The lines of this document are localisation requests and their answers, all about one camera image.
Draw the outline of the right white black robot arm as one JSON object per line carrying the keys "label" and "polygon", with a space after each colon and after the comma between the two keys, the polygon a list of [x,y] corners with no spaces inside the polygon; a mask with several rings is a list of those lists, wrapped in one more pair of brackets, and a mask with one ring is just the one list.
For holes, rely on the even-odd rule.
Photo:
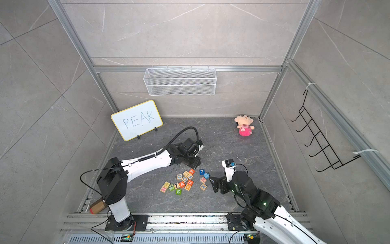
{"label": "right white black robot arm", "polygon": [[224,176],[209,176],[208,180],[215,193],[233,193],[245,203],[240,214],[240,224],[245,230],[254,229],[278,244],[324,243],[299,223],[275,197],[256,187],[247,169],[239,171],[232,159],[221,163]]}

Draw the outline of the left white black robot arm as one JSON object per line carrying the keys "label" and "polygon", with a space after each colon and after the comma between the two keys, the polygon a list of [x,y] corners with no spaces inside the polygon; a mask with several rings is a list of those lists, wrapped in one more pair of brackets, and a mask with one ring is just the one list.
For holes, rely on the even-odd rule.
{"label": "left white black robot arm", "polygon": [[[203,142],[198,130],[195,127],[187,127],[156,152],[131,160],[111,158],[104,168],[88,170],[82,173],[79,179],[103,198],[114,223],[132,222],[133,217],[126,202],[128,183],[141,175],[173,165],[184,164],[196,169],[201,164],[198,154],[202,149]],[[96,179],[98,190],[82,179],[85,174],[95,171],[100,172]]]}

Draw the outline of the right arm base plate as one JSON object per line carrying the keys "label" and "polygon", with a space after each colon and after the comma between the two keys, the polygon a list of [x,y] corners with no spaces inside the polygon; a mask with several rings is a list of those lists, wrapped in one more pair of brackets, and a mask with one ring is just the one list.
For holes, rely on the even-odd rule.
{"label": "right arm base plate", "polygon": [[226,220],[229,231],[252,230],[247,224],[242,222],[240,215],[228,213],[226,215]]}

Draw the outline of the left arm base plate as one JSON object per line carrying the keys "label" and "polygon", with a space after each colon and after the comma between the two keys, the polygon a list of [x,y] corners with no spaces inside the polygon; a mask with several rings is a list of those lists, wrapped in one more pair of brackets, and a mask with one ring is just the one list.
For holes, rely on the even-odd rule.
{"label": "left arm base plate", "polygon": [[117,222],[113,215],[108,218],[105,231],[145,231],[149,215],[130,215],[122,222]]}

